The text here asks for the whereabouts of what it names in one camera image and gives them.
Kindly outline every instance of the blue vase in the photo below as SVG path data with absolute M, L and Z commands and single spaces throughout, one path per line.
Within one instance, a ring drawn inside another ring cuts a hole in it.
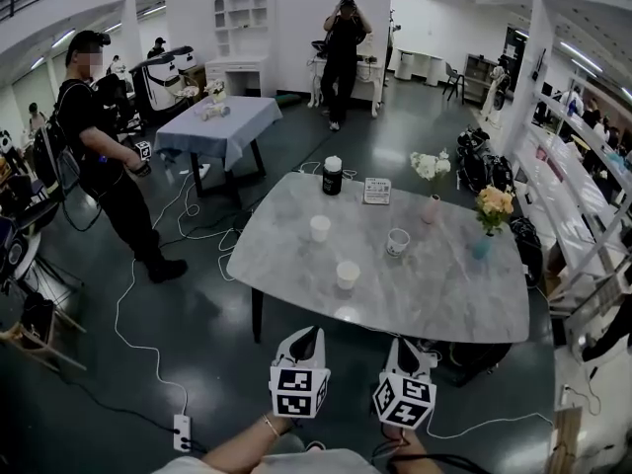
M 472 256 L 475 260 L 483 260 L 492 247 L 492 239 L 494 234 L 484 234 L 472 247 Z

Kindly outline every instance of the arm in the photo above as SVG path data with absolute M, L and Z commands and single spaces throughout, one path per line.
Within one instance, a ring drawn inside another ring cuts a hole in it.
M 270 423 L 279 434 L 290 427 L 286 418 L 267 413 Z M 248 429 L 208 453 L 201 461 L 213 469 L 226 474 L 250 472 L 266 455 L 277 436 L 263 418 L 259 418 Z
M 119 160 L 131 171 L 143 165 L 142 160 L 134 151 L 115 142 L 94 126 L 79 133 L 79 138 L 89 149 L 113 160 Z
M 336 17 L 338 16 L 338 11 L 340 11 L 340 2 L 336 4 L 336 7 L 334 8 L 334 12 L 332 13 L 332 15 L 325 20 L 325 24 L 323 25 L 325 32 L 329 32 L 334 26 L 334 23 L 336 22 Z
M 419 442 L 419 439 L 413 431 L 404 431 L 403 429 L 396 429 L 395 427 L 385 427 L 386 435 L 394 440 L 401 437 L 401 433 L 404 433 L 404 439 L 409 443 L 408 445 L 401 446 L 395 456 L 410 455 L 410 454 L 428 454 L 423 445 Z M 436 466 L 432 460 L 420 459 L 420 460 L 408 460 L 401 462 L 393 462 L 397 474 L 442 474 L 441 470 Z
M 355 13 L 359 17 L 359 20 L 362 23 L 362 27 L 364 28 L 364 31 L 367 32 L 368 34 L 373 32 L 373 28 L 371 27 L 370 23 L 368 22 L 368 20 L 366 19 L 362 11 L 359 9 L 359 7 L 355 9 Z

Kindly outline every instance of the ceiling light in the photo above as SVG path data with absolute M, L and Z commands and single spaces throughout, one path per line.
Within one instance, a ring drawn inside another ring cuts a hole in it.
M 116 30 L 118 27 L 120 27 L 120 25 L 122 25 L 122 23 L 118 23 L 118 25 L 114 25 L 113 27 L 109 27 L 108 29 L 106 29 L 104 31 L 104 34 L 109 34 L 110 32 L 113 32 L 114 30 Z
M 587 68 L 585 68 L 584 65 L 582 65 L 582 63 L 580 63 L 579 61 L 574 60 L 573 58 L 571 58 L 571 61 L 573 63 L 575 63 L 578 67 L 583 68 L 584 70 L 586 70 L 592 77 L 596 77 L 595 74 L 593 74 L 592 72 L 590 72 Z
M 53 47 L 57 47 L 58 45 L 60 45 L 62 42 L 64 42 L 66 39 L 68 39 L 74 33 L 75 33 L 75 30 L 72 29 L 70 32 L 64 34 L 63 37 L 61 39 L 59 39 L 56 43 L 54 43 L 52 46 Z
M 571 45 L 568 45 L 565 42 L 560 42 L 560 44 L 563 47 L 566 47 L 568 50 L 570 50 L 573 54 L 576 54 L 579 58 L 581 58 L 583 61 L 585 61 L 588 65 L 593 66 L 594 68 L 596 68 L 599 72 L 603 72 L 603 70 L 601 70 L 601 67 L 599 67 L 597 64 L 595 64 L 593 61 L 591 61 L 589 58 L 586 58 L 583 54 L 581 54 L 579 51 L 577 51 L 574 47 L 572 47 Z
M 150 14 L 153 14 L 153 13 L 158 12 L 158 11 L 162 11 L 163 9 L 166 9 L 166 8 L 167 8 L 166 5 L 161 5 L 160 7 L 156 7 L 155 9 L 151 9 L 150 11 L 144 12 L 142 15 L 143 16 L 149 16 Z
M 39 60 L 38 60 L 38 61 L 36 61 L 36 62 L 33 64 L 33 66 L 31 67 L 31 70 L 35 70 L 36 68 L 38 68 L 38 67 L 39 67 L 40 65 L 42 65 L 42 64 L 43 64 L 43 56 L 41 56 L 41 57 L 39 58 Z

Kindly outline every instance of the plastic cup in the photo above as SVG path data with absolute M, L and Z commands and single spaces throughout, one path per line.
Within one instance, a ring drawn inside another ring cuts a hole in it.
M 325 242 L 332 222 L 327 216 L 314 216 L 309 221 L 309 227 L 312 231 L 312 239 L 316 242 Z
M 392 257 L 399 257 L 411 242 L 411 236 L 401 228 L 393 228 L 388 232 L 386 240 L 386 252 Z
M 341 289 L 352 289 L 359 277 L 359 267 L 349 260 L 341 262 L 336 267 L 338 286 Z

